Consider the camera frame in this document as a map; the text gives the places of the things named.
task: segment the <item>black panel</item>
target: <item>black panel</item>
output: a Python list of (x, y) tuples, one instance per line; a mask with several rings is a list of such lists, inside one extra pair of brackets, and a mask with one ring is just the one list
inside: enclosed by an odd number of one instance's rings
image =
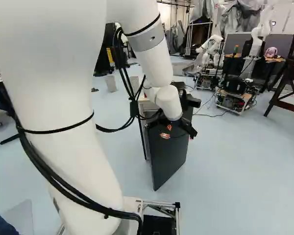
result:
[[(192, 120), (193, 108), (184, 112), (183, 117)], [(170, 134), (164, 139), (161, 133)], [(158, 190), (186, 161), (189, 135), (179, 127), (171, 131), (158, 124), (147, 129), (150, 160), (152, 169), (153, 189)]]

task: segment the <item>electronics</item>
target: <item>electronics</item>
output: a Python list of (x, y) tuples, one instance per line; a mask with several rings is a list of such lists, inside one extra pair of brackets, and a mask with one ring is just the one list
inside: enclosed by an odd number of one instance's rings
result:
[(217, 93), (216, 105), (241, 115), (245, 110), (256, 105), (258, 93), (259, 89), (254, 86), (247, 86), (244, 94), (233, 94), (228, 93), (226, 90), (221, 90)]
[(200, 73), (198, 76), (197, 89), (213, 90), (218, 85), (221, 76), (222, 70), (206, 69), (205, 72)]
[(242, 95), (247, 90), (247, 82), (236, 75), (228, 75), (221, 82), (223, 89), (231, 94)]

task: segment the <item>black zip tie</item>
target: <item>black zip tie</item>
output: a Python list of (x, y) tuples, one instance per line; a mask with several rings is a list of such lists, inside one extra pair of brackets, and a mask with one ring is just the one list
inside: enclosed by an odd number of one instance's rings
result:
[(26, 133), (30, 133), (30, 134), (36, 134), (36, 135), (44, 135), (44, 134), (54, 134), (54, 133), (59, 133), (59, 132), (63, 132), (63, 131), (67, 131), (67, 130), (70, 130), (70, 129), (73, 129), (73, 128), (76, 128), (80, 125), (83, 125), (84, 123), (88, 122), (90, 119), (93, 118), (94, 116), (94, 111), (93, 113), (88, 117), (86, 118), (85, 120), (79, 122), (79, 123), (76, 123), (72, 126), (68, 126), (68, 127), (63, 127), (63, 128), (60, 128), (60, 129), (55, 129), (55, 130), (49, 130), (49, 131), (32, 131), (32, 130), (26, 130), (24, 128), (22, 128), (21, 126), (17, 125), (16, 126), (16, 129), (18, 130), (19, 133), (23, 133), (23, 132), (26, 132)]

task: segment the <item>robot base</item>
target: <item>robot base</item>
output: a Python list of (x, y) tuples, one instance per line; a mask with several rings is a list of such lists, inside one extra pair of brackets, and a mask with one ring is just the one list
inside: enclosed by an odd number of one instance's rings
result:
[[(180, 203), (143, 201), (140, 198), (124, 197), (127, 212), (139, 214), (143, 219), (142, 235), (180, 235)], [(151, 208), (156, 215), (147, 215)], [(121, 220), (118, 229), (112, 235), (136, 235), (138, 224), (134, 220)], [(56, 235), (71, 235), (61, 225)]]

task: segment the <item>metal frame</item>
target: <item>metal frame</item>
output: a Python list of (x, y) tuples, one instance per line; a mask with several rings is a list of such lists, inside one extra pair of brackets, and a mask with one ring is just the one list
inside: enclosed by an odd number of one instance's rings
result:
[(180, 235), (180, 218), (181, 218), (181, 211), (180, 211), (180, 203), (168, 203), (168, 202), (160, 202), (160, 201), (144, 201), (143, 200), (143, 213), (144, 210), (150, 207), (162, 214), (165, 214), (175, 220), (175, 228), (176, 228), (176, 235)]
[[(180, 235), (180, 218), (181, 218), (181, 211), (180, 211), (180, 203), (168, 203), (168, 202), (161, 202), (161, 201), (148, 201), (148, 200), (140, 200), (137, 199), (135, 202), (138, 203), (137, 205), (137, 213), (144, 214), (144, 210), (146, 208), (152, 208), (166, 216), (169, 216), (175, 220), (175, 235)], [(56, 235), (64, 235), (65, 227), (61, 224), (60, 228), (58, 229)]]
[(184, 56), (189, 56), (191, 55), (191, 47), (192, 47), (192, 35), (193, 35), (193, 28), (194, 25), (202, 25), (202, 24), (209, 24), (208, 28), (208, 37), (207, 40), (210, 38), (210, 25), (213, 24), (212, 21), (210, 22), (205, 22), (205, 23), (190, 23), (188, 26), (190, 26), (190, 29), (187, 31), (187, 39), (186, 39), (186, 47), (185, 47), (185, 54)]

